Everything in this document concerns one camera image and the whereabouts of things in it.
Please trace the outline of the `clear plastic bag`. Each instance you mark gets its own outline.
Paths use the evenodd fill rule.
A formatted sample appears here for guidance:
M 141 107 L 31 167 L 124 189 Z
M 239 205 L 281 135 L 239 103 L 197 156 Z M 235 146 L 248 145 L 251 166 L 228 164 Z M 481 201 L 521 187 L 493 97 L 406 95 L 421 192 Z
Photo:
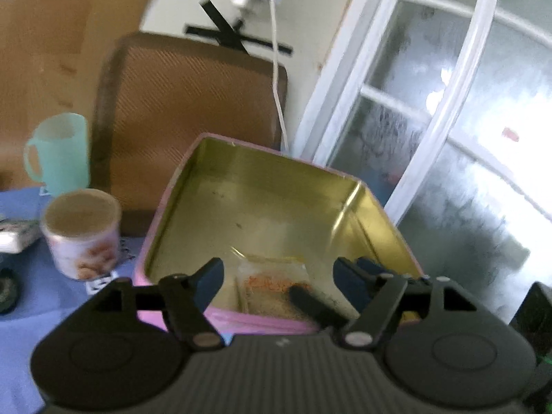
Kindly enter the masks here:
M 329 305 L 330 296 L 311 285 L 303 262 L 295 257 L 267 257 L 248 254 L 233 248 L 239 260 L 236 285 L 239 309 L 247 315 L 305 322 L 307 317 L 290 301 L 288 290 L 298 285 Z

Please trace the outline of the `pink macaron biscuit tin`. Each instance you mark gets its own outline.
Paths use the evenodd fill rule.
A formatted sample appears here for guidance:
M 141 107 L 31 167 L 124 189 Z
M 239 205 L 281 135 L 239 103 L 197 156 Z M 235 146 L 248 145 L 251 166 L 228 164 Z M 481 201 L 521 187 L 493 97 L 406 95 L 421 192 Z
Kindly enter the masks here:
M 244 258 L 304 265 L 314 289 L 352 318 L 336 288 L 339 257 L 368 257 L 399 274 L 420 267 L 378 200 L 359 179 L 217 136 L 200 137 L 161 199 L 135 268 L 137 285 L 193 274 L 212 258 L 225 281 L 206 310 L 222 334 L 294 335 L 310 323 L 242 312 L 236 272 Z

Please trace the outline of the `round cookie tub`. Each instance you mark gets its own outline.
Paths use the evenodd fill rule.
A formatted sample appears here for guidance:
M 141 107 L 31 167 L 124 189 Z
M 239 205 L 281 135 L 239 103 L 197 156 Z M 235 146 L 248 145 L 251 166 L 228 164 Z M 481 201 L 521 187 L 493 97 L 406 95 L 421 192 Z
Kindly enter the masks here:
M 122 209 L 95 189 L 70 191 L 50 201 L 40 219 L 57 270 L 74 280 L 109 274 L 120 259 Z

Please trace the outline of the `blue tablecloth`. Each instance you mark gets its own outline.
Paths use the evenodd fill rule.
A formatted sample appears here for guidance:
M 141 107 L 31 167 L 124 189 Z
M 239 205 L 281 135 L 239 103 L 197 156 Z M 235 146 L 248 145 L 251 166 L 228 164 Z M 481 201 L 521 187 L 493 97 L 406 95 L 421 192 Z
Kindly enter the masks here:
M 38 187 L 1 191 L 1 215 L 38 219 L 49 202 Z M 122 238 L 119 276 L 133 274 L 143 241 Z M 43 401 L 29 370 L 33 349 L 90 294 L 84 282 L 66 278 L 55 268 L 43 238 L 20 254 L 1 255 L 4 268 L 13 269 L 21 296 L 14 310 L 1 315 L 1 413 L 37 413 Z

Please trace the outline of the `mint green plastic mug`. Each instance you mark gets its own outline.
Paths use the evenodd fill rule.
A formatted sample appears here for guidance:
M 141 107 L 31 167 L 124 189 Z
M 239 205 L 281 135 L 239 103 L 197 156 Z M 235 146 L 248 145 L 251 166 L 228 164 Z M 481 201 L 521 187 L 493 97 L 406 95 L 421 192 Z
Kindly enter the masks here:
M 86 189 L 90 184 L 87 120 L 62 113 L 42 121 L 24 146 L 23 166 L 51 197 Z

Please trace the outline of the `brown woven tray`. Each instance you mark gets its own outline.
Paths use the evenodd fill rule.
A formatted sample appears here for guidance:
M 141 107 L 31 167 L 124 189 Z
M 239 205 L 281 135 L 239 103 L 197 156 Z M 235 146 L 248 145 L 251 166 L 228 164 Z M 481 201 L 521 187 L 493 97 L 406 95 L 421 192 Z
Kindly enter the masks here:
M 117 198 L 121 231 L 143 236 L 202 134 L 279 149 L 287 73 L 246 52 L 135 32 L 105 61 L 92 118 L 91 184 Z

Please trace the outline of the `brown cardboard sheet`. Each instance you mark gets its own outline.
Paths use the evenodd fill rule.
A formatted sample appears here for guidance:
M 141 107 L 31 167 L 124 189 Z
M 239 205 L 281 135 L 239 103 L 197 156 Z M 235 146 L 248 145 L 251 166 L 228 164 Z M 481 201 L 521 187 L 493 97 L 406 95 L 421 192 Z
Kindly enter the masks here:
M 23 147 L 41 121 L 92 116 L 104 60 L 149 0 L 1 0 L 1 187 L 31 185 Z

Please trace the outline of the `white window frame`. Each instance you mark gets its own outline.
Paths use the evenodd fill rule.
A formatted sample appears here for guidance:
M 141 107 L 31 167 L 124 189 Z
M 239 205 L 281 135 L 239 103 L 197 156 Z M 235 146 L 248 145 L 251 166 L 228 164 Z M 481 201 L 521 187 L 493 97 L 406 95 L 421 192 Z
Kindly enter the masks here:
M 450 145 L 549 216 L 550 126 L 551 0 L 352 0 L 291 152 L 375 146 L 400 221 Z

